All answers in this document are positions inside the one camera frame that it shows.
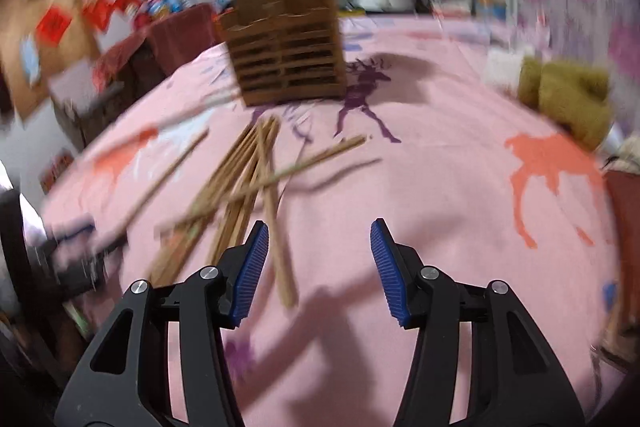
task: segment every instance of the orange animal print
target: orange animal print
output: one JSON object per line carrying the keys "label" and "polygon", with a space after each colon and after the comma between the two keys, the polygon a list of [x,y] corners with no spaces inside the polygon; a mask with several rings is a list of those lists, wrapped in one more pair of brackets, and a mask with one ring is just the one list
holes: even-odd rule
{"label": "orange animal print", "polygon": [[[554,134],[545,138],[533,138],[526,134],[518,134],[504,144],[514,155],[523,161],[522,167],[511,176],[513,185],[513,217],[516,230],[523,237],[529,248],[537,248],[538,244],[527,232],[522,220],[522,196],[527,182],[533,176],[544,176],[546,186],[556,196],[560,185],[560,172],[587,176],[593,192],[596,210],[602,217],[604,204],[604,181],[593,159],[583,152],[575,143],[562,134]],[[576,227],[580,239],[589,247],[594,245],[591,237]]]}
{"label": "orange animal print", "polygon": [[[94,161],[90,171],[86,176],[82,189],[80,190],[79,199],[82,198],[85,189],[87,188],[87,182],[91,185],[96,178],[106,177],[108,179],[108,187],[106,191],[106,197],[102,203],[104,208],[111,198],[113,189],[118,183],[118,179],[124,169],[130,165],[136,154],[153,139],[158,137],[158,129],[151,127],[142,131],[138,136],[127,141],[126,143],[112,149],[104,154],[100,154]],[[84,209],[84,205],[79,201],[80,207]]]}

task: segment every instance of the wooden stick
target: wooden stick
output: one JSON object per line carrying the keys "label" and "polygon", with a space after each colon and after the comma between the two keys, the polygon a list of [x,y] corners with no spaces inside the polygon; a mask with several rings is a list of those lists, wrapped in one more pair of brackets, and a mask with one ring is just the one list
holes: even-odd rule
{"label": "wooden stick", "polygon": [[[213,172],[191,204],[191,211],[203,208],[208,203],[209,198],[216,195],[216,190],[219,190],[222,178],[224,176],[228,178],[229,163],[233,160],[238,161],[241,158],[241,150],[247,144],[247,141],[250,141],[251,131],[252,127],[250,125],[242,131],[216,171]],[[208,222],[209,219],[201,219],[193,223],[188,229],[177,230],[172,234],[171,238],[158,252],[149,273],[148,280],[151,281],[153,286],[159,287],[174,283],[191,251],[193,251],[193,248],[202,237]]]}
{"label": "wooden stick", "polygon": [[[275,120],[270,120],[267,124],[270,127],[271,131],[274,130],[275,133],[273,137],[276,136],[277,131],[279,129],[279,123]],[[246,171],[244,172],[244,178],[241,181],[241,187],[249,186],[252,180],[256,176],[256,167],[258,165],[258,153],[254,152],[249,164],[247,165]],[[220,222],[218,227],[218,231],[216,232],[216,236],[211,243],[211,248],[209,250],[209,257],[207,258],[207,264],[216,265],[220,260],[220,256],[224,253],[224,251],[228,247],[234,247],[238,243],[234,243],[232,241],[232,237],[234,236],[234,230],[238,223],[239,216],[242,211],[242,203],[240,201],[236,203],[231,203],[226,206],[225,217]]]}
{"label": "wooden stick", "polygon": [[124,233],[130,227],[130,225],[138,218],[142,210],[146,207],[146,204],[156,195],[156,192],[166,183],[166,181],[177,171],[178,167],[182,165],[182,163],[189,157],[189,155],[196,149],[196,147],[209,135],[209,129],[205,129],[200,134],[198,134],[191,142],[191,144],[185,149],[185,151],[175,159],[175,161],[169,165],[169,167],[164,171],[162,176],[160,176],[151,187],[145,192],[145,194],[140,198],[136,206],[134,206],[127,217],[123,220],[120,225],[120,233]]}
{"label": "wooden stick", "polygon": [[287,178],[287,177],[299,174],[300,172],[308,168],[311,168],[315,165],[318,165],[319,163],[327,161],[328,159],[331,159],[334,156],[340,155],[351,149],[359,147],[360,145],[364,144],[366,141],[367,141],[367,138],[362,135],[350,138],[348,140],[342,140],[338,145],[334,147],[325,149],[321,153],[318,153],[315,156],[312,156],[311,158],[308,158],[306,160],[301,160],[300,162],[295,163],[287,167],[286,169],[283,169],[282,171],[272,174],[267,179],[261,179],[260,181],[257,181],[251,184],[251,186],[247,188],[242,188],[241,190],[238,190],[238,192],[234,192],[233,194],[227,195],[224,198],[222,198],[220,201],[217,201],[215,205],[211,204],[209,205],[208,208],[205,208],[204,210],[191,212],[185,215],[182,219],[179,219],[178,221],[176,221],[175,223],[161,227],[160,230],[161,231],[173,230],[175,228],[180,228],[180,227],[189,225],[190,223],[193,223],[194,221],[197,221],[199,219],[203,219],[204,217],[209,217],[212,212],[215,212],[216,208],[219,206],[220,203],[233,203],[234,201],[239,201],[245,196],[249,194],[253,194],[254,192],[261,190],[262,188],[278,183],[283,178]]}
{"label": "wooden stick", "polygon": [[179,123],[182,123],[186,120],[190,120],[191,118],[196,117],[197,115],[205,112],[207,109],[231,102],[236,98],[239,98],[239,96],[240,95],[238,92],[233,91],[228,94],[224,94],[219,98],[216,98],[213,100],[207,100],[207,102],[198,103],[196,105],[188,107],[187,109],[180,111],[178,114],[174,114],[173,116],[159,122],[158,124],[145,128],[142,131],[139,131],[132,136],[125,137],[123,140],[120,140],[119,142],[109,147],[106,151],[98,152],[95,155],[89,156],[88,158],[82,160],[82,164],[86,163],[87,165],[92,165],[95,161],[98,161],[100,158],[103,158],[113,153],[114,150],[120,149],[124,146],[129,145],[131,142],[136,141],[140,137],[140,135],[145,132],[149,132],[150,130],[156,130],[158,131],[158,133],[160,133],[165,129],[168,129],[169,127],[173,127],[174,125],[178,125]]}
{"label": "wooden stick", "polygon": [[[260,175],[268,179],[273,176],[273,163],[271,154],[267,152],[267,144],[264,141],[264,133],[260,122],[257,125],[258,155],[260,156]],[[273,256],[273,266],[276,273],[276,286],[280,301],[286,309],[295,308],[298,304],[298,289],[291,271],[291,265],[287,262],[283,248],[282,237],[278,228],[276,214],[278,212],[277,185],[268,185],[262,189],[262,201],[264,213],[269,227],[269,254]]]}
{"label": "wooden stick", "polygon": [[[279,130],[280,124],[278,122],[278,126],[275,129],[271,128],[268,131],[266,148],[270,152],[273,149],[273,145],[276,141]],[[259,177],[260,169],[256,169],[254,172],[254,177],[251,179],[251,183],[255,183]],[[238,216],[238,221],[236,222],[234,232],[231,235],[230,246],[234,247],[237,245],[242,245],[242,243],[244,243],[244,236],[246,235],[246,229],[249,226],[249,219],[251,218],[251,214],[254,211],[255,200],[257,197],[258,193],[253,192],[252,194],[248,194],[247,196],[245,196],[243,200],[238,201],[238,203],[241,203],[242,209]]]}

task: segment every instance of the bed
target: bed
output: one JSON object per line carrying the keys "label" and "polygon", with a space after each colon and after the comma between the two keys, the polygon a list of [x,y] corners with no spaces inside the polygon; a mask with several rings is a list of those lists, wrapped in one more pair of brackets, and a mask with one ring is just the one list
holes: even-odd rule
{"label": "bed", "polygon": [[[383,217],[395,240],[459,282],[507,281],[545,334],[585,411],[594,406],[591,344],[606,321],[603,288],[615,280],[612,217],[594,160],[550,122],[480,82],[489,33],[430,18],[342,20],[344,101],[212,107],[191,120],[92,161],[123,137],[234,85],[224,45],[204,52],[131,107],[65,174],[44,206],[62,229],[91,214],[101,237],[186,149],[209,136],[129,229],[110,287],[84,307],[100,323],[121,292],[146,277],[154,229],[180,216],[241,130],[277,114],[276,168],[365,134],[367,144],[281,183],[278,220],[300,293],[287,312],[267,261],[250,317],[225,333],[247,425],[388,426],[416,332],[388,313],[369,248]],[[261,219],[258,200],[252,220]],[[180,274],[203,266],[210,227]],[[470,330],[461,327],[452,421],[466,416]],[[169,344],[172,407],[185,420],[176,328]],[[617,385],[603,373],[604,396]]]}

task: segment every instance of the yellow-green plush toy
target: yellow-green plush toy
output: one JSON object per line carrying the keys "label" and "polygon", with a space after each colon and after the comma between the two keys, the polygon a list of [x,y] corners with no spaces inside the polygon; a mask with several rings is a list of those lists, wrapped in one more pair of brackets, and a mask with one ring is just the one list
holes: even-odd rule
{"label": "yellow-green plush toy", "polygon": [[518,99],[562,127],[585,149],[594,151],[609,134],[609,73],[566,61],[542,64],[526,57]]}

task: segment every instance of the blue gripper pad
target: blue gripper pad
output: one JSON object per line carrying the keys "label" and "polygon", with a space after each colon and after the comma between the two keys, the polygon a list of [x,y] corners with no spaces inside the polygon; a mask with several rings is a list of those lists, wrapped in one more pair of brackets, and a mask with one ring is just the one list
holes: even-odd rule
{"label": "blue gripper pad", "polygon": [[371,253],[376,261],[391,316],[398,319],[403,328],[407,327],[411,313],[407,307],[405,280],[398,266],[401,256],[383,219],[371,224],[370,239]]}
{"label": "blue gripper pad", "polygon": [[254,225],[249,239],[244,245],[248,253],[238,273],[233,290],[233,301],[229,317],[237,327],[246,318],[254,300],[255,288],[260,280],[264,261],[269,250],[269,229],[261,221]]}

